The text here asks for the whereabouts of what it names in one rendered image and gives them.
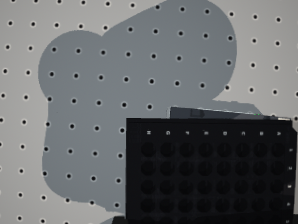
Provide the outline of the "black well plate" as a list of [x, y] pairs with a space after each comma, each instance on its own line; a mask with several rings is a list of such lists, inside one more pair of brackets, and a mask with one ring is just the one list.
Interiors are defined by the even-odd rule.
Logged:
[[292, 123], [126, 118], [128, 224], [292, 224]]

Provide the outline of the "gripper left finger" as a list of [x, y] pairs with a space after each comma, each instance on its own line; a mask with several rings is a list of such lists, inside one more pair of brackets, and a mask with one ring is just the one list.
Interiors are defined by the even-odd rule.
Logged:
[[112, 224], [128, 224], [128, 219], [125, 216], [114, 216]]

